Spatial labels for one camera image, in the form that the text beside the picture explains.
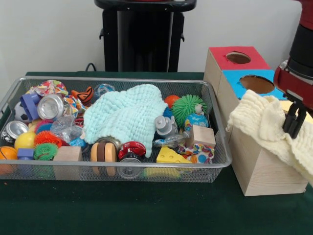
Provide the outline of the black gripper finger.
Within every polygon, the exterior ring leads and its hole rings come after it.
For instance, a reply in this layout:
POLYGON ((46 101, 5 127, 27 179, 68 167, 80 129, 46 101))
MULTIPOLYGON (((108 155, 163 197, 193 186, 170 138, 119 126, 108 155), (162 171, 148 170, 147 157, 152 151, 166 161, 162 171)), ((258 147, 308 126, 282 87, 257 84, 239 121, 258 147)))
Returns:
POLYGON ((283 124, 283 130, 286 133, 292 134, 294 131, 294 125, 295 125, 295 121, 296 121, 296 106, 294 103, 291 103, 291 105, 288 108, 288 112, 285 115, 285 122, 283 124))
POLYGON ((290 136, 295 139, 306 117, 306 107, 303 103, 293 103, 290 107, 290 136))

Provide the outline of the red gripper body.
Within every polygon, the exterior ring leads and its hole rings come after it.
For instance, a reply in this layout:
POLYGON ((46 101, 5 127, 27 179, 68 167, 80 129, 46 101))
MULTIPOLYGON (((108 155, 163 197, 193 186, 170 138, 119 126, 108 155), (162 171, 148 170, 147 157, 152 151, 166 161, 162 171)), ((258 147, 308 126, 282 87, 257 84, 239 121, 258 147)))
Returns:
POLYGON ((283 61, 276 69, 273 82, 289 100, 297 98, 307 109, 313 110, 313 79, 290 69, 288 60, 283 61))

